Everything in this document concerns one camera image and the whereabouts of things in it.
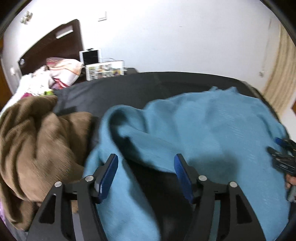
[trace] beige curtain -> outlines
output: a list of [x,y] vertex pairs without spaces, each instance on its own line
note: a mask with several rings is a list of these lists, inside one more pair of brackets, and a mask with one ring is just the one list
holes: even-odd
[[296,47],[281,25],[279,52],[263,96],[281,116],[296,90]]

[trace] brown blanket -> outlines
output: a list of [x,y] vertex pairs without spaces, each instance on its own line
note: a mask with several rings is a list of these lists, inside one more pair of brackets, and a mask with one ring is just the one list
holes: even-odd
[[27,97],[0,118],[0,200],[17,229],[29,228],[36,204],[56,181],[82,177],[91,114],[56,116],[56,101]]

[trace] wooden headboard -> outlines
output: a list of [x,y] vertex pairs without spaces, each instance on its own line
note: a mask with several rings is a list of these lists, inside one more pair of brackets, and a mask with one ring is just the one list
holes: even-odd
[[46,64],[46,58],[60,57],[79,60],[83,50],[80,23],[75,19],[62,24],[35,43],[19,60],[22,75],[35,72]]

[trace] human hand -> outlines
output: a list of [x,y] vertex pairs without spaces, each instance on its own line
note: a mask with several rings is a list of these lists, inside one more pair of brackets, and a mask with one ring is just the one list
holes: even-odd
[[286,175],[286,189],[290,189],[291,185],[296,185],[296,177],[292,177],[291,175]]

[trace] black mattress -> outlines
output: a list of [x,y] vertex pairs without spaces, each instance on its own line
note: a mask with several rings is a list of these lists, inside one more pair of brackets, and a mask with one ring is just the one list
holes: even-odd
[[[239,80],[182,72],[137,73],[79,83],[55,91],[58,102],[54,112],[63,115],[87,111],[94,116],[89,137],[91,151],[98,144],[98,128],[104,113],[110,107],[124,104],[142,109],[149,101],[155,99],[207,91],[212,86],[222,90],[234,86],[243,95],[260,98],[277,118],[272,107],[260,93]],[[161,240],[183,240],[191,222],[192,208],[183,196],[176,175],[143,167],[130,160],[127,162],[155,212]]]
[[182,72],[149,72],[111,77],[76,84],[55,91],[58,103],[54,112],[58,115],[87,111],[94,116],[90,150],[98,143],[97,130],[104,113],[112,106],[124,104],[142,109],[149,101],[166,99],[188,92],[202,92],[216,86],[221,90],[235,86],[246,96],[261,98],[270,110],[271,106],[254,88],[243,82],[211,74]]

